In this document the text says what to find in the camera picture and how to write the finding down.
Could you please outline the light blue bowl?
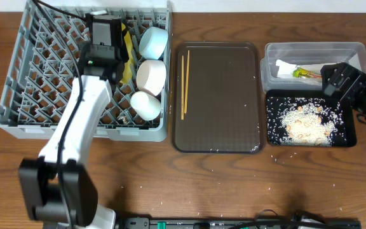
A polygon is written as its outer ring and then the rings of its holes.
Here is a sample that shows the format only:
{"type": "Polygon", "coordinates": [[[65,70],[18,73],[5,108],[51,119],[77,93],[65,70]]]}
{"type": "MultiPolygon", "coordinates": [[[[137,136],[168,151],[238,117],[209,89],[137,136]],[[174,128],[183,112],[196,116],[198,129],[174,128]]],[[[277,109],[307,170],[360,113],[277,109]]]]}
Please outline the light blue bowl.
{"type": "Polygon", "coordinates": [[[143,34],[139,53],[147,60],[158,60],[168,43],[168,32],[158,27],[150,27],[143,34]]]}

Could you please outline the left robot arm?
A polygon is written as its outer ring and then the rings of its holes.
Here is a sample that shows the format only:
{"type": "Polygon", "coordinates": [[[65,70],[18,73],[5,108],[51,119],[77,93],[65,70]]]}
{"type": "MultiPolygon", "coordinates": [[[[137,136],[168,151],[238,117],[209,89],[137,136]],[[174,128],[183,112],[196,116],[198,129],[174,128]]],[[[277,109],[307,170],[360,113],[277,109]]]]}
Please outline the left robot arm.
{"type": "Polygon", "coordinates": [[[36,159],[24,158],[18,176],[31,220],[44,228],[114,228],[114,210],[98,204],[86,171],[93,136],[128,52],[120,17],[85,16],[90,40],[81,45],[76,78],[58,127],[36,159]]]}

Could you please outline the green snack wrapper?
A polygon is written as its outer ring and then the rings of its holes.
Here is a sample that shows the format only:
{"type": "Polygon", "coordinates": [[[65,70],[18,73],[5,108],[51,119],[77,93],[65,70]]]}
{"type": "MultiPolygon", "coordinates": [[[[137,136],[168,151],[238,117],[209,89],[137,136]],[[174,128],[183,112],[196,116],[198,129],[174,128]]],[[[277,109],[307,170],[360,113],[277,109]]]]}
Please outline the green snack wrapper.
{"type": "Polygon", "coordinates": [[[292,73],[292,76],[294,78],[304,78],[304,79],[310,79],[310,78],[320,78],[321,79],[322,78],[322,76],[320,74],[314,73],[312,71],[308,71],[301,67],[296,67],[292,73]]]}

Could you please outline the wooden chopstick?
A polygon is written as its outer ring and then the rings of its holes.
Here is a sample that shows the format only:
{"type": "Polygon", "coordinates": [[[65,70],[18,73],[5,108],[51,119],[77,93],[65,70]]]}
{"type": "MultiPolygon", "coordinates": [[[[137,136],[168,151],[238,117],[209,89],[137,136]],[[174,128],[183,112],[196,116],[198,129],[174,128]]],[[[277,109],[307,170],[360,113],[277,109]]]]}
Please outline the wooden chopstick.
{"type": "Polygon", "coordinates": [[[189,65],[190,65],[190,50],[187,51],[187,66],[186,66],[186,87],[185,87],[185,100],[184,100],[184,114],[187,113],[188,102],[188,88],[189,88],[189,65]]]}
{"type": "Polygon", "coordinates": [[[181,58],[181,112],[180,119],[184,120],[184,56],[181,58]]]}

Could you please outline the grey dishwasher rack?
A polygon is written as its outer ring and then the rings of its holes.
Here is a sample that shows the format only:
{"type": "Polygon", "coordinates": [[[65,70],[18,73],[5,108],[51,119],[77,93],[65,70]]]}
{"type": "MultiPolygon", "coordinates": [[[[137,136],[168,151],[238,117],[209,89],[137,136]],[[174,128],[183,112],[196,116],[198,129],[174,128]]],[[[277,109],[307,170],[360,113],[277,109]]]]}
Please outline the grey dishwasher rack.
{"type": "MultiPolygon", "coordinates": [[[[32,1],[26,2],[1,96],[0,128],[19,139],[49,139],[53,135],[71,95],[72,59],[79,57],[80,44],[90,38],[82,17],[94,11],[76,6],[39,10],[32,1]]],[[[161,111],[151,121],[142,119],[130,100],[138,90],[137,73],[144,62],[139,43],[150,27],[171,30],[172,9],[107,7],[105,12],[122,20],[132,46],[126,78],[114,87],[95,136],[161,142],[167,136],[168,85],[158,94],[161,111]]]]}

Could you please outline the dark brown serving tray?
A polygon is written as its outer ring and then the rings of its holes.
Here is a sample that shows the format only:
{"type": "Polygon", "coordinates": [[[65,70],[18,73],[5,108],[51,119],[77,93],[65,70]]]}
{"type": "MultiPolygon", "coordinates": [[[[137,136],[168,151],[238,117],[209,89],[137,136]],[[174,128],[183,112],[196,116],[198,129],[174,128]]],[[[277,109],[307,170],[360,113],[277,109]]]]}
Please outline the dark brown serving tray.
{"type": "Polygon", "coordinates": [[[265,147],[259,52],[249,42],[185,42],[176,50],[172,145],[181,153],[257,154],[265,147]],[[187,113],[184,100],[190,50],[187,113]]]}

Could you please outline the white cup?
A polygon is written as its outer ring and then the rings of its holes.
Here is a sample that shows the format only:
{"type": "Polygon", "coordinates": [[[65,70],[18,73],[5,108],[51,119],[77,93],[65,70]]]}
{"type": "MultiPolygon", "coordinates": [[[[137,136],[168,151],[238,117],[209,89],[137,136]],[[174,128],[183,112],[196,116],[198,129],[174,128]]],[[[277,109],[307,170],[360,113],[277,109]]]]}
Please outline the white cup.
{"type": "Polygon", "coordinates": [[[158,117],[161,111],[160,101],[152,95],[138,91],[132,95],[131,107],[145,121],[151,121],[158,117]]]}

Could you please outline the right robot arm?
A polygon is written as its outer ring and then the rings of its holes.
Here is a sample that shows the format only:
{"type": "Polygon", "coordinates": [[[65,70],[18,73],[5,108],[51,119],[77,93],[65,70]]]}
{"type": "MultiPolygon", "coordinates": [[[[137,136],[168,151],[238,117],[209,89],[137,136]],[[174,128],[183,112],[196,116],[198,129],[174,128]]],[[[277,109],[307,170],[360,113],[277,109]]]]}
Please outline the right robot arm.
{"type": "Polygon", "coordinates": [[[324,65],[322,76],[322,91],[330,97],[340,97],[340,103],[351,106],[358,112],[357,118],[364,118],[366,124],[366,73],[350,64],[324,65]]]}

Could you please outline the white paper napkin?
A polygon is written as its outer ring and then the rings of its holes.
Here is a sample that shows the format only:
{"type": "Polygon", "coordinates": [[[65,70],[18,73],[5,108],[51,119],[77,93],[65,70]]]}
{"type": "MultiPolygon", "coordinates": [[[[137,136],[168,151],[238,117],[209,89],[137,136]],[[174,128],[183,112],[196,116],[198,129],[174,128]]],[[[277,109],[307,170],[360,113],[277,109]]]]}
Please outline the white paper napkin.
{"type": "Polygon", "coordinates": [[[323,67],[323,64],[311,64],[311,65],[300,66],[297,64],[289,64],[288,62],[282,60],[277,60],[276,67],[278,67],[277,78],[293,78],[292,73],[296,67],[301,67],[308,71],[320,74],[320,70],[323,67]]]}

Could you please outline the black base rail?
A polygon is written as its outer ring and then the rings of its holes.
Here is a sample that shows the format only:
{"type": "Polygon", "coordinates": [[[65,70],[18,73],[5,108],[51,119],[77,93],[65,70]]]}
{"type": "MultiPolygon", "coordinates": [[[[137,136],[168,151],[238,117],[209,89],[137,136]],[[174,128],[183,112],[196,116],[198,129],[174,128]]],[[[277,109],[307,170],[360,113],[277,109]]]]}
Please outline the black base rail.
{"type": "Polygon", "coordinates": [[[264,209],[254,218],[118,218],[115,229],[303,229],[344,228],[361,229],[362,224],[352,218],[324,218],[319,214],[296,210],[291,216],[280,216],[264,209]]]}

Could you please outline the clear plastic bin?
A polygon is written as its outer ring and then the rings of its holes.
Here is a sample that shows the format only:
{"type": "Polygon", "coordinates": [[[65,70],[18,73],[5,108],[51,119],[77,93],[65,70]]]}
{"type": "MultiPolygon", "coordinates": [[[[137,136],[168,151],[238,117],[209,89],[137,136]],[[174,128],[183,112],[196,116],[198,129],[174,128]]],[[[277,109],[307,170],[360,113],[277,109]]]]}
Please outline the clear plastic bin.
{"type": "Polygon", "coordinates": [[[261,60],[263,90],[321,90],[321,79],[295,78],[280,66],[290,64],[319,74],[324,65],[340,62],[366,73],[366,49],[360,42],[268,43],[261,60]]]}

